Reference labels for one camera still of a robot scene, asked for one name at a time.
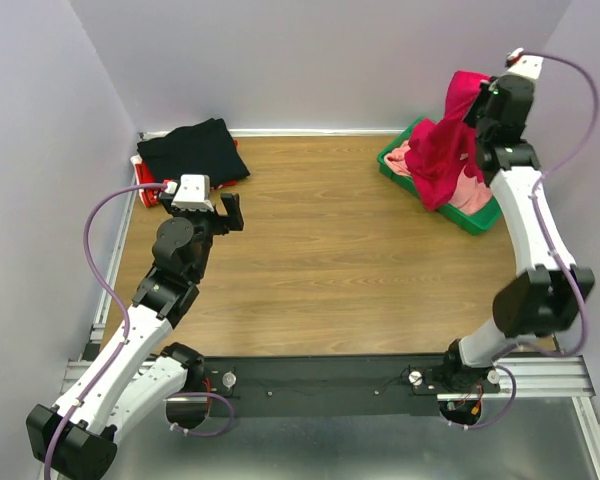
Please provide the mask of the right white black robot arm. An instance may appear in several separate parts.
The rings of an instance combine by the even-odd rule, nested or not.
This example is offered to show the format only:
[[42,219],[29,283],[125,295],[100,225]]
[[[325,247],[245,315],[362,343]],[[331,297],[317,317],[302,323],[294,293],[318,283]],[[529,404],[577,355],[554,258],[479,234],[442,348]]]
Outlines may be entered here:
[[494,361],[515,347],[570,329],[595,283],[592,270],[577,266],[561,240],[538,157],[522,137],[534,90],[521,76],[492,78],[465,117],[476,133],[476,164],[506,222],[516,276],[494,297],[491,318],[449,345],[433,376],[449,392],[485,380]]

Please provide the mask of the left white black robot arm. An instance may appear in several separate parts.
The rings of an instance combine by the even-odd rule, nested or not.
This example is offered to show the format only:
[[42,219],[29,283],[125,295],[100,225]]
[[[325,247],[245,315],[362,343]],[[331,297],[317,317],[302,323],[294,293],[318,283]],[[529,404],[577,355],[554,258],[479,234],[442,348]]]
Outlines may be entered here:
[[221,201],[224,214],[206,199],[163,194],[171,217],[156,232],[152,266],[123,309],[121,326],[52,406],[36,405],[26,419],[44,478],[102,478],[121,439],[171,397],[200,399],[205,415],[223,405],[235,417],[230,401],[212,390],[202,355],[186,346],[166,347],[146,372],[140,370],[197,298],[214,238],[244,227],[239,196],[224,193]]

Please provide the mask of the magenta t shirt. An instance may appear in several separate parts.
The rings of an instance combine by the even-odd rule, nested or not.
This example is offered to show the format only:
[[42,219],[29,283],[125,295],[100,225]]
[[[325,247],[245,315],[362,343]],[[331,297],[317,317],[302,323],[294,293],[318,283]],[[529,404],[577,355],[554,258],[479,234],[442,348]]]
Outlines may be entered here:
[[455,72],[447,89],[442,118],[437,122],[426,118],[411,133],[405,163],[428,210],[449,204],[462,170],[468,177],[484,183],[475,160],[475,130],[464,123],[464,117],[479,93],[480,84],[488,79],[481,73]]

